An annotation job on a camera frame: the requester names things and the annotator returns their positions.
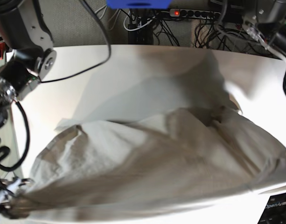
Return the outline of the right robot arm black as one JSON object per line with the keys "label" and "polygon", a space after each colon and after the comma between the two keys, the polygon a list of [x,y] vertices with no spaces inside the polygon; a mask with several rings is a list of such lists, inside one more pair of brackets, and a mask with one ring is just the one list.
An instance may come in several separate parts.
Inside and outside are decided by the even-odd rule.
{"label": "right robot arm black", "polygon": [[10,60],[0,67],[0,129],[7,123],[12,104],[18,107],[26,127],[25,150],[15,164],[3,165],[11,150],[0,144],[0,170],[5,173],[17,170],[27,157],[30,129],[21,101],[52,68],[56,60],[53,47],[53,37],[38,1],[0,0],[0,59],[6,52],[13,52]]}

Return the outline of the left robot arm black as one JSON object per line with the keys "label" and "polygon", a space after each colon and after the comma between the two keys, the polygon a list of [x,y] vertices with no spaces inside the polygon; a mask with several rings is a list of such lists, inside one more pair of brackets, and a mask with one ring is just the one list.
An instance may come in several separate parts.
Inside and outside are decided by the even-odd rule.
{"label": "left robot arm black", "polygon": [[[286,0],[245,0],[243,21],[253,40],[286,62]],[[286,96],[286,71],[282,88]]]}

